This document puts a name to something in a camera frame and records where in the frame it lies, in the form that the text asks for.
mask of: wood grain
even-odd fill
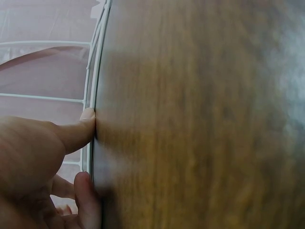
[[[93,165],[105,229],[305,227],[304,13],[113,0]]]

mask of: fingernail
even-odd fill
[[[87,108],[82,112],[80,120],[92,119],[94,117],[95,117],[94,110],[92,108]]]

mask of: white wire rack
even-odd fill
[[[86,79],[85,79],[85,87],[83,99],[69,99],[69,98],[57,98],[57,97],[47,97],[47,96],[36,96],[36,95],[25,95],[25,94],[8,94],[8,93],[0,93],[0,96],[8,96],[8,97],[20,97],[20,98],[31,98],[31,99],[42,99],[42,100],[52,100],[52,101],[64,101],[71,103],[81,103],[83,105],[82,109],[85,110],[87,107],[95,108],[95,97],[96,97],[96,88],[97,88],[97,78],[99,73],[99,63],[101,60],[102,54],[102,41],[104,38],[107,16],[109,14],[111,6],[111,0],[106,0],[105,4],[102,8],[99,18],[96,21],[96,25],[94,28],[93,36],[91,42],[76,42],[76,41],[16,41],[16,42],[1,42],[0,47],[5,46],[16,46],[16,45],[54,45],[54,46],[79,46],[79,47],[89,47],[89,57],[88,64],[86,68]],[[88,94],[89,94],[89,76],[91,70],[93,68],[93,77],[92,77],[92,85],[91,85],[91,93],[90,93],[90,104],[88,104]],[[91,150],[92,143],[89,143],[86,146],[86,152],[84,152],[84,148],[81,149],[80,152],[80,160],[77,162],[73,161],[64,161],[63,164],[66,165],[79,165],[80,170],[84,170],[84,163],[86,163],[86,170],[90,174],[91,173]],[[84,161],[84,153],[87,154],[87,159]]]

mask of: hand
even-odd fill
[[[84,147],[95,131],[86,109],[78,124],[0,119],[0,227],[6,229],[100,229],[101,206],[88,173],[74,187],[55,175],[64,156]],[[61,216],[50,195],[76,199],[78,215]]]

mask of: wooden surface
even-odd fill
[[[93,165],[105,229],[305,227],[304,13],[113,0]]]

